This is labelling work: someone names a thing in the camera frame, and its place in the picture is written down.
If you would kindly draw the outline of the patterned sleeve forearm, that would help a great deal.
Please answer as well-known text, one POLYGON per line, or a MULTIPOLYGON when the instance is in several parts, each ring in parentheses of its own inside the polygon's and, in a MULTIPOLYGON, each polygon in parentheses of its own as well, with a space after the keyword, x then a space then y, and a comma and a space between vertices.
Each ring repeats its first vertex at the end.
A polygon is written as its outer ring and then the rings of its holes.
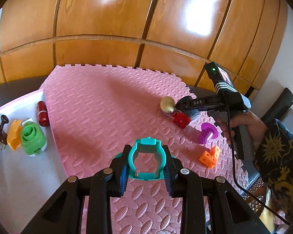
POLYGON ((293 134, 278 119, 268 126, 255 153, 255 167, 287 221, 293 220, 293 134))

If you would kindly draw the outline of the person right hand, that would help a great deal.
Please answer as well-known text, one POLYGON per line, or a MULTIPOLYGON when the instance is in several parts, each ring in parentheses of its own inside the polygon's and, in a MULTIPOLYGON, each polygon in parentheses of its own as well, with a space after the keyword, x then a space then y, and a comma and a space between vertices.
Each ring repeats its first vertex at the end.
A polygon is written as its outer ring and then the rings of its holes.
MULTIPOLYGON (((217 118, 217 123, 219 123, 222 132, 224 133, 224 137, 227 139, 227 143, 230 145, 230 135, 234 137, 235 132, 232 129, 228 129, 227 123, 224 122, 221 117, 217 118)), ((264 140, 265 133, 267 132, 268 128, 263 123, 263 121, 258 118, 254 113, 251 111, 247 111, 245 113, 239 113, 235 115, 232 119, 230 119, 230 127, 235 128, 240 125, 246 125, 248 133, 252 139, 252 143, 254 146, 254 151, 258 150, 258 147, 261 145, 262 141, 264 140)))

